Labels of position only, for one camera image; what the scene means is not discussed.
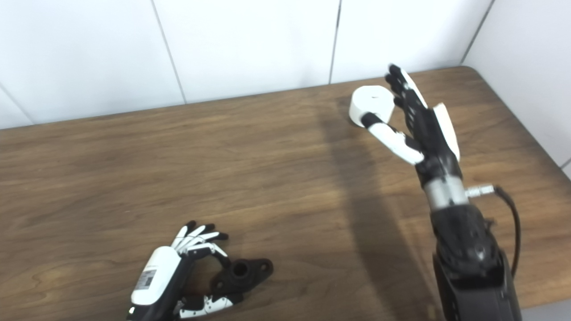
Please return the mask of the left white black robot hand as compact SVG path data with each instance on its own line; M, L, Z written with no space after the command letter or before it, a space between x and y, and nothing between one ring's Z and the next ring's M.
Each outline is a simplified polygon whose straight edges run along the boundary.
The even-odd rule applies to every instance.
M223 268L230 266L230 258L215 243L227 238L227 234L216 231L214 224L186 223L170 245L156 248L151 254L131 293L126 320L189 321L242 302L242 294L183 295L198 260L213 256Z

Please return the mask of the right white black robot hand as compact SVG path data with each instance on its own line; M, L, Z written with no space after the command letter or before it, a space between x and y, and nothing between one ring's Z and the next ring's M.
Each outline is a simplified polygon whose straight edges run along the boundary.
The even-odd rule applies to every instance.
M396 130L373 112L361 116L361 123L377 140L401 159L414 166L421 186L433 179L451 176L463 178L458 148L453 148L440 121L439 104L429 108L418 86L401 67L390 64L385 80L391 86L393 103L405 115L410 135Z

